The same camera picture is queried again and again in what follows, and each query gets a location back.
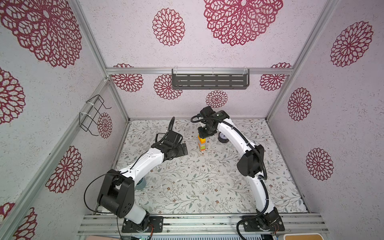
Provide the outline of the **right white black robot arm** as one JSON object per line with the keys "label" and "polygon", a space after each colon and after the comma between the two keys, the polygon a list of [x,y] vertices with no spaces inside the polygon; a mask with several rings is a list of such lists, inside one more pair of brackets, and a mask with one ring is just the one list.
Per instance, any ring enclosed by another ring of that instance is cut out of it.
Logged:
{"label": "right white black robot arm", "polygon": [[215,112],[211,107],[203,108],[199,114],[191,118],[192,123],[202,123],[198,127],[199,136],[203,139],[223,135],[238,151],[240,156],[237,169],[244,176],[252,190],[256,202],[257,213],[245,217],[236,225],[238,235],[240,227],[245,223],[256,225],[261,231],[277,233],[285,230],[283,220],[270,200],[266,186],[268,178],[264,163],[264,147],[249,140],[233,123],[225,111]]}

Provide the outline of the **yellow orange triangle block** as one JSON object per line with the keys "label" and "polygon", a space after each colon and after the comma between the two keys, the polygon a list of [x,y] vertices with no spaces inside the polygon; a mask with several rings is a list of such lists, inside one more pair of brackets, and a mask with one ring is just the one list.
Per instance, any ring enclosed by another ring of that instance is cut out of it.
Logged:
{"label": "yellow orange triangle block", "polygon": [[206,143],[206,139],[201,138],[200,136],[198,136],[198,139],[199,139],[201,144],[205,144]]}

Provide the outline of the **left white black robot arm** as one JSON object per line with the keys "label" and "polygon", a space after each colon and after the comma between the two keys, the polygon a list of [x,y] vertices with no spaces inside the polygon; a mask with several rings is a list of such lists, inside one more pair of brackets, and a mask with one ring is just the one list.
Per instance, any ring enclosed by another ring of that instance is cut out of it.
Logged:
{"label": "left white black robot arm", "polygon": [[151,145],[133,164],[119,170],[110,170],[104,177],[97,202],[118,218],[130,221],[141,231],[150,224],[150,214],[135,203],[135,189],[153,168],[175,158],[188,155],[183,136],[168,131]]}

